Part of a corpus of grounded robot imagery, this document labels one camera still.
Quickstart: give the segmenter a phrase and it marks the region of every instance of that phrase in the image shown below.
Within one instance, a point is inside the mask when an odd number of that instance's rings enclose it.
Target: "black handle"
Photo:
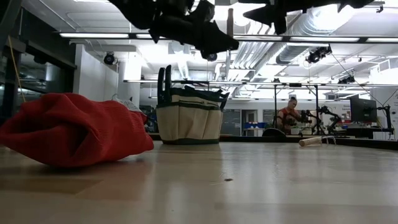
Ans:
[[[224,110],[224,107],[225,107],[225,105],[226,105],[226,102],[227,102],[227,100],[228,100],[229,93],[221,94],[221,97],[224,98],[224,102],[222,102],[221,105],[220,105],[220,109],[221,109],[221,111],[223,111],[223,110]]]
[[[164,103],[164,92],[163,92],[163,80],[164,80],[165,68],[159,69],[159,75],[157,76],[157,104]]]
[[[169,65],[166,67],[166,76],[164,80],[164,101],[165,103],[170,103],[172,101],[171,94],[172,87],[172,66]]]

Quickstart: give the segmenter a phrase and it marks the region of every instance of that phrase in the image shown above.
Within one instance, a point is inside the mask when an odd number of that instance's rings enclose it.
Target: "canvas tool bag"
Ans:
[[[161,68],[156,115],[163,143],[218,144],[228,95],[189,86],[171,88],[171,67]]]

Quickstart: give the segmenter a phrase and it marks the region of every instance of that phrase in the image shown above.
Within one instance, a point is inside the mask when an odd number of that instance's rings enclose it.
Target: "black pole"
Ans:
[[[2,0],[0,10],[0,56],[6,45],[8,35],[14,27],[21,9],[22,0]]]
[[[14,51],[14,58],[17,68],[21,62],[21,54]],[[2,99],[2,106],[0,110],[0,117],[2,119],[11,118],[17,110],[18,101],[18,82],[15,73],[14,62],[11,58],[7,59],[6,75],[4,79],[4,97]]]
[[[316,102],[316,107],[317,107],[317,122],[319,122],[319,99],[318,99],[318,86],[315,85],[315,102]],[[317,133],[319,134],[319,125],[317,125]]]
[[[274,128],[277,128],[277,117],[278,117],[278,114],[277,114],[277,102],[276,102],[276,96],[277,96],[277,93],[276,93],[276,86],[277,85],[274,85],[274,101],[275,101],[275,116],[274,116],[274,121],[275,121],[275,125],[274,125]]]

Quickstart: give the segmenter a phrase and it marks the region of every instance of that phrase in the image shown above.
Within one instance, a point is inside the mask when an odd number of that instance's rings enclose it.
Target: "yellow cable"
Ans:
[[[24,103],[25,103],[26,99],[25,99],[24,91],[22,91],[21,79],[19,78],[19,72],[18,72],[18,68],[17,68],[17,63],[15,61],[14,50],[12,49],[12,42],[11,42],[11,37],[10,36],[8,36],[8,42],[10,43],[11,57],[12,57],[12,62],[14,63],[15,74],[17,76],[19,88],[21,89],[22,99],[24,100]]]

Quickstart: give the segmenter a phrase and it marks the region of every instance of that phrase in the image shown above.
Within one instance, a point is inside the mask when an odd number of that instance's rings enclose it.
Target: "table surface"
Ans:
[[[155,142],[75,170],[0,149],[2,224],[391,224],[397,189],[398,154],[360,147]]]

